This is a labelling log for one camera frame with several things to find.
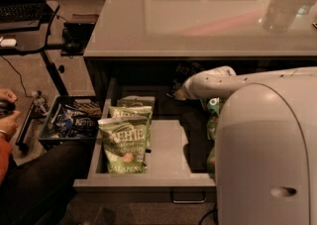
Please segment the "person's right hand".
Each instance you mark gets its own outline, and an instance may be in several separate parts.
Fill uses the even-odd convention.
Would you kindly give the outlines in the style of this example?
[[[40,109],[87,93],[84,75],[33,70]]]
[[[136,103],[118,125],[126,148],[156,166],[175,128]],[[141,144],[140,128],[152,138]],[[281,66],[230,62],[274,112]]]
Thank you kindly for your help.
[[[11,89],[0,88],[0,100],[15,103],[18,100],[18,97]]]

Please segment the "person's left hand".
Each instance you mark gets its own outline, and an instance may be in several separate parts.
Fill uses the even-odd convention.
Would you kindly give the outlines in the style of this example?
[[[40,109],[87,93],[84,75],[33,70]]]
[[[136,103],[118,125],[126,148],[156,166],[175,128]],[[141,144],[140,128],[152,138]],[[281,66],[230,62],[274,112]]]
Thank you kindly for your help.
[[[11,115],[0,119],[0,137],[9,142],[18,129],[18,118],[21,113],[14,111]]]

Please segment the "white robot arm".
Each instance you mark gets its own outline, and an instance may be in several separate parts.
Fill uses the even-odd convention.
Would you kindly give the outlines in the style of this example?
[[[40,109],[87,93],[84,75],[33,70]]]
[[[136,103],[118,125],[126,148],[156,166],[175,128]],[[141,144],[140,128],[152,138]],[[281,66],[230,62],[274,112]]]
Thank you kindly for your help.
[[[188,99],[224,99],[216,129],[219,225],[317,225],[317,68],[202,71]]]

